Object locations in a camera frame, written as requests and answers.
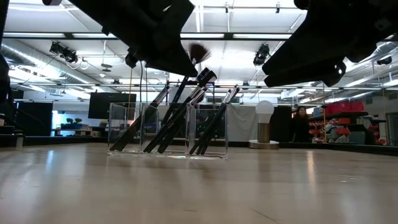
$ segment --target person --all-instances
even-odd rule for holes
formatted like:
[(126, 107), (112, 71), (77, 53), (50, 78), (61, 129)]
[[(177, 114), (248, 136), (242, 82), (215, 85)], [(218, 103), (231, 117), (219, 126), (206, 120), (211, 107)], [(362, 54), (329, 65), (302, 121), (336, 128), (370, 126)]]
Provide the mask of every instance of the person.
[(303, 106), (297, 108), (295, 116), (290, 121), (290, 142), (311, 143), (310, 122), (307, 110)]

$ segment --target floor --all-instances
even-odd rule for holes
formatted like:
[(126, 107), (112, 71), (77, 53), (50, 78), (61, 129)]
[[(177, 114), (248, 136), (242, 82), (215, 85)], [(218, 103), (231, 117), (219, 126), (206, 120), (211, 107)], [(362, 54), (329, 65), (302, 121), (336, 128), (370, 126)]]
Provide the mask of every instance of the floor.
[(396, 223), (398, 157), (232, 149), (113, 156), (104, 144), (0, 152), (0, 223)]

